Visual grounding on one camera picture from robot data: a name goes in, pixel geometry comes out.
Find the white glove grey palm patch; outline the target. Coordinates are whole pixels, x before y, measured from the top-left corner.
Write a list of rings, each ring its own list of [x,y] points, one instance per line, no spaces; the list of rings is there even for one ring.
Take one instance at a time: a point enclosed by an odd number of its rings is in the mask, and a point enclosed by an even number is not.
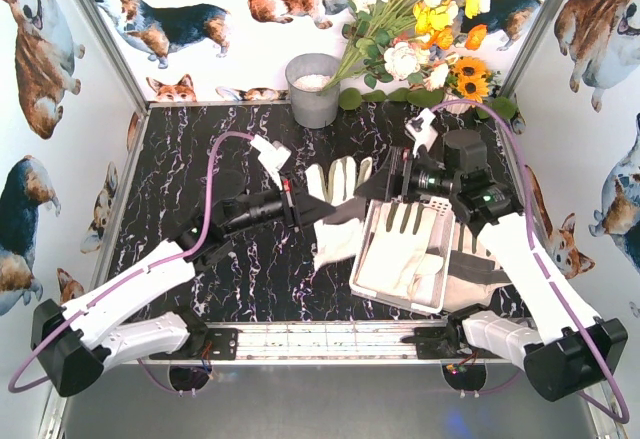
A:
[[[352,156],[344,156],[331,163],[328,172],[317,163],[306,171],[308,193],[330,203],[335,211],[314,224],[316,253],[314,270],[327,264],[354,257],[362,243],[366,200],[354,195],[356,188],[366,182],[372,171],[371,157],[359,165]]]

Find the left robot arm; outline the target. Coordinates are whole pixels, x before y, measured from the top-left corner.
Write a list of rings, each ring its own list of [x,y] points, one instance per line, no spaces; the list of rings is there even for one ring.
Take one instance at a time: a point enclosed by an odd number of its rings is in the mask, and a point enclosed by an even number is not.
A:
[[[148,255],[109,282],[63,304],[47,300],[33,313],[31,348],[62,397],[93,385],[106,371],[154,354],[194,351],[204,331],[175,312],[132,323],[130,317],[160,295],[223,259],[233,239],[280,222],[299,230],[333,214],[335,206],[309,194],[282,174],[275,187],[254,194],[234,171],[208,177],[205,206]]]

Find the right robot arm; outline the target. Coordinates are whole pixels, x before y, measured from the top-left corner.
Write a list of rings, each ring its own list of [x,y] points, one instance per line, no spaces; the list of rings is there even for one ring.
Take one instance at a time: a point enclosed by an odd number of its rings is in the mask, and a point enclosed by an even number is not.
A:
[[[432,159],[423,145],[391,148],[356,195],[403,203],[446,199],[456,218],[496,257],[535,326],[471,311],[460,318],[469,346],[509,360],[550,402],[612,381],[628,339],[622,323],[602,319],[568,283],[533,236],[517,194],[493,178],[481,136],[454,130],[443,141],[442,161]]]

